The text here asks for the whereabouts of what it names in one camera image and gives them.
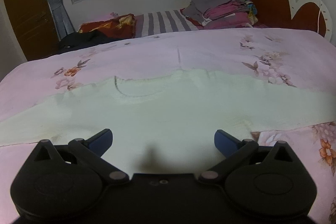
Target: orange flower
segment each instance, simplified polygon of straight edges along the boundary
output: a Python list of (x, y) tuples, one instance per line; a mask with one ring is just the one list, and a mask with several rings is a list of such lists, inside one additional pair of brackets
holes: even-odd
[(64, 73), (64, 76), (75, 76), (81, 68), (73, 67), (72, 69), (68, 69), (67, 72)]
[(331, 166), (333, 158), (336, 158), (336, 151), (331, 149), (328, 141), (320, 139), (322, 148), (319, 150), (320, 156), (324, 158), (329, 166)]

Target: pink fabric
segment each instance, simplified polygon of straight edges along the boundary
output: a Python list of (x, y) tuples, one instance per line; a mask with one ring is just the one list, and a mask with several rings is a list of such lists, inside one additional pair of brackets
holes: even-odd
[(210, 18), (211, 20), (215, 20), (219, 17), (223, 17), (229, 14), (232, 14), (241, 7), (241, 3), (236, 0), (231, 0), (228, 3), (224, 3), (215, 8), (209, 9), (204, 13), (205, 18)]
[(221, 17), (216, 20), (211, 20), (204, 26), (205, 30), (215, 30), (224, 28), (237, 28), (243, 23), (251, 23), (246, 12), (235, 13), (233, 16)]
[[(203, 30), (113, 42), (15, 68), (0, 83), (0, 120), (33, 106), (48, 95), (114, 75), (123, 79), (145, 79), (180, 68), (222, 70), (252, 75), (275, 85), (336, 94), (335, 56), (334, 46), (320, 35), (305, 30)], [(334, 127), (329, 124), (320, 129), (262, 132), (259, 138), (261, 145), (273, 145), (280, 139), (288, 141), (298, 154), (318, 187), (318, 198), (310, 216), (320, 224), (330, 223), (329, 217), (335, 223), (336, 207), (332, 207), (333, 202), (336, 204), (335, 177), (329, 165), (334, 159), (330, 161), (328, 157), (333, 155), (331, 149), (336, 150), (333, 139), (329, 139)], [(0, 147), (1, 224), (11, 223), (17, 216), (9, 187), (33, 147), (34, 144)]]
[[(334, 46), (306, 30), (202, 30), (112, 42), (19, 65), (0, 82), (0, 121), (81, 84), (114, 75), (160, 77), (179, 68), (258, 73), (259, 79), (274, 84), (290, 81), (301, 89), (335, 94), (335, 56)], [(255, 62), (257, 69), (244, 65)], [(274, 63), (273, 68), (265, 65), (268, 62)]]

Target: bed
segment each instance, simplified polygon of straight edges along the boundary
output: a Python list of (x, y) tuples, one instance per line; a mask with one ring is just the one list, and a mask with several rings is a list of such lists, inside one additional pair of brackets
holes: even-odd
[(65, 144), (110, 128), (103, 158), (130, 175), (199, 173), (222, 159), (213, 146), (221, 128), (260, 145), (287, 141), (317, 184), (310, 217), (336, 223), (332, 23), (322, 4), (317, 34), (319, 1), (293, 1), (253, 0), (271, 28), (195, 30), (178, 10), (152, 13), (148, 36), (15, 68), (0, 83), (0, 222), (17, 217), (9, 187), (41, 139)]

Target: brown headboard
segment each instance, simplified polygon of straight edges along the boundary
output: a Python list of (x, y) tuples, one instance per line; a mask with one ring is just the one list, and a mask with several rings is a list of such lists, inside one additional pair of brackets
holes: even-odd
[[(320, 0), (251, 0), (260, 23), (273, 28), (317, 32)], [(332, 23), (328, 9), (321, 3), (319, 34), (330, 40)]]

